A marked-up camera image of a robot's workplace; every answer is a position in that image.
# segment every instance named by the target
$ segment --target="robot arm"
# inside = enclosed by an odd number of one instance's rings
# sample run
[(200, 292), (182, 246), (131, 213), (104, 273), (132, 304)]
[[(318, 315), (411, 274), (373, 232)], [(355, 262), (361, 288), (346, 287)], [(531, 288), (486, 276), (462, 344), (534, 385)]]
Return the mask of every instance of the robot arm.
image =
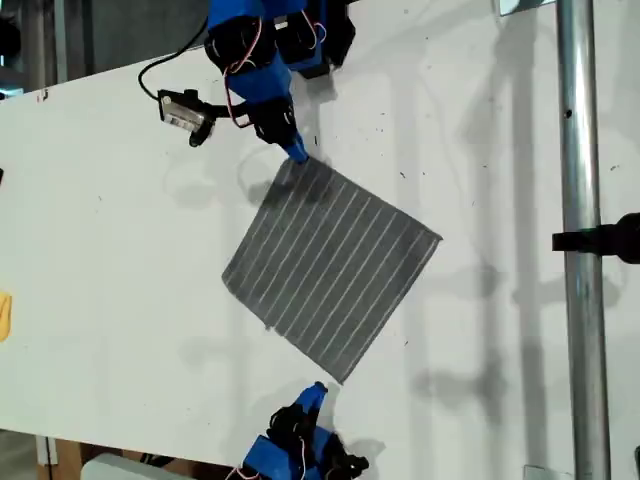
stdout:
[(316, 382), (290, 406), (272, 417), (266, 436), (259, 436), (243, 462), (245, 473), (272, 480), (352, 480), (369, 462), (349, 455), (335, 432), (316, 422), (327, 393)]
[[(161, 90), (161, 119), (191, 131), (189, 143), (197, 147), (218, 118), (231, 118), (305, 162), (289, 91), (291, 71), (314, 78), (342, 65), (355, 37), (347, 13), (351, 1), (212, 0), (205, 51), (224, 77), (227, 105), (202, 102), (194, 90)], [(232, 105), (230, 91), (244, 102)], [(240, 120), (244, 116), (248, 121)]]

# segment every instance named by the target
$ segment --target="yellow object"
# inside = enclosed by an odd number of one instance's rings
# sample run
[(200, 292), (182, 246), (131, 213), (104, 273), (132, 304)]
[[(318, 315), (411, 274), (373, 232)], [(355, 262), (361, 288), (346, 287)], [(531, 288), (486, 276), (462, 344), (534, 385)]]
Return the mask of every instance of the yellow object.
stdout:
[(11, 332), (11, 295), (0, 292), (0, 342)]

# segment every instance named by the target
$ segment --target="gray towel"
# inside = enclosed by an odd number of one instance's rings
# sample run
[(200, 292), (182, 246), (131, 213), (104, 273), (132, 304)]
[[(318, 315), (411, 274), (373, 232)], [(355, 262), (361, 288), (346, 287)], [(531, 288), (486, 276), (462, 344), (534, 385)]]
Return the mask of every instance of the gray towel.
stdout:
[(343, 383), (440, 240), (329, 166), (286, 161), (222, 280)]

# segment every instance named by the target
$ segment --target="white table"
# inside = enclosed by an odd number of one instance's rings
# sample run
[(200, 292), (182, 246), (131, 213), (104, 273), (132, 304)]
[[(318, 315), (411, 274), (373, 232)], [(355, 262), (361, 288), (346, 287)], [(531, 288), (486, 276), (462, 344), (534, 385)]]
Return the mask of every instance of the white table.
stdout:
[[(596, 4), (609, 222), (640, 206), (638, 5)], [(352, 17), (337, 98), (294, 86), (307, 146), (444, 241), (324, 422), (369, 479), (571, 471), (555, 10), (367, 0)], [(0, 104), (0, 427), (235, 464), (272, 412), (331, 382), (220, 280), (284, 155), (225, 121), (191, 149), (140, 68)], [(224, 99), (202, 50), (148, 83)], [(613, 475), (631, 480), (640, 270), (605, 276)]]

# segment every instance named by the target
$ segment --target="silver pole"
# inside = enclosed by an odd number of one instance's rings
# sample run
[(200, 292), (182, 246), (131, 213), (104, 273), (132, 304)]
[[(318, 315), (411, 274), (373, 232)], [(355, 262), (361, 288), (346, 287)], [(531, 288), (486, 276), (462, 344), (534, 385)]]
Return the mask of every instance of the silver pole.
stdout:
[[(565, 231), (600, 224), (593, 0), (557, 0)], [(602, 261), (565, 254), (575, 477), (610, 480)]]

